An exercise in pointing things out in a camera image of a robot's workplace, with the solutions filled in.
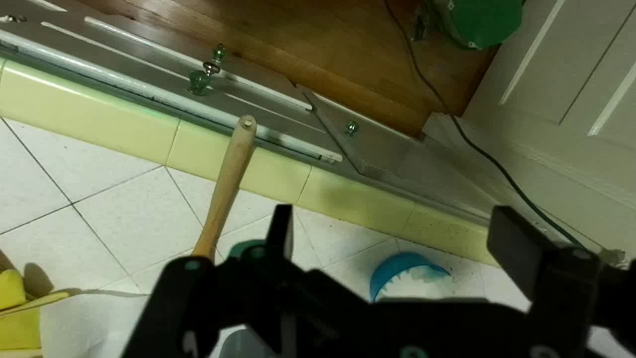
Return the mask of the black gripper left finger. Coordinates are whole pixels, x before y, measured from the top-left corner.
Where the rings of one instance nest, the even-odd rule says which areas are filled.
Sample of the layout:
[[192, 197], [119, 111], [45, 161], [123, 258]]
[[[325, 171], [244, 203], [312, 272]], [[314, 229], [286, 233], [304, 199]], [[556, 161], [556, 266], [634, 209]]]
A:
[[206, 358], [220, 330], [234, 324], [252, 328], [280, 354], [286, 320], [278, 294], [290, 264], [292, 217], [292, 205], [278, 205], [266, 237], [238, 242], [220, 264], [200, 254], [170, 260], [121, 358]]

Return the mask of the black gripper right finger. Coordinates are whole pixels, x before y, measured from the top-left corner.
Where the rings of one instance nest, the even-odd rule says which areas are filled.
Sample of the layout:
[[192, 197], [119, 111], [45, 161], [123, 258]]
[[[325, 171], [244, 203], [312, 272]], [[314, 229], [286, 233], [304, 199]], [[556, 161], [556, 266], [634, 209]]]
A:
[[494, 207], [486, 248], [530, 300], [530, 346], [584, 358], [592, 326], [636, 350], [636, 264], [606, 264], [596, 252], [556, 244], [512, 207]]

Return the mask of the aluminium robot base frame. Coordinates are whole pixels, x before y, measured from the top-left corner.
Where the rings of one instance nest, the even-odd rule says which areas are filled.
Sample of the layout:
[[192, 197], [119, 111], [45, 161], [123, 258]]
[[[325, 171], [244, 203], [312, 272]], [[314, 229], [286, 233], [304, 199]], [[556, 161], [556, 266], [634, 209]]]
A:
[[0, 14], [1, 52], [35, 69], [220, 133], [252, 115], [266, 149], [465, 219], [488, 217], [492, 199], [433, 137], [407, 137], [222, 48], [103, 16], [77, 0], [0, 0]]

